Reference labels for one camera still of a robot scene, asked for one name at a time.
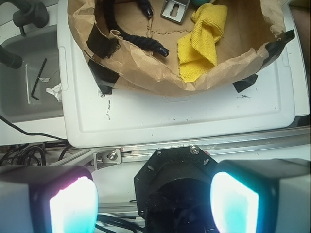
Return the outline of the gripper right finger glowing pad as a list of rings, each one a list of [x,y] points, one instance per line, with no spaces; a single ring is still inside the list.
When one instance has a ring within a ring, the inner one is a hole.
[[[221,233],[309,233],[311,163],[223,160],[212,178],[210,205]]]

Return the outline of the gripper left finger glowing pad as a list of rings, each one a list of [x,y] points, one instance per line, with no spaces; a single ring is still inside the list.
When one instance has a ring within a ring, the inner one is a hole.
[[[84,166],[0,169],[2,233],[92,233],[99,197]]]

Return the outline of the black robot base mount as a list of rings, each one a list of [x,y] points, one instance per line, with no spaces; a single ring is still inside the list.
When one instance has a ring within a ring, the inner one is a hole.
[[[134,177],[143,232],[218,232],[210,206],[217,164],[198,146],[156,150]]]

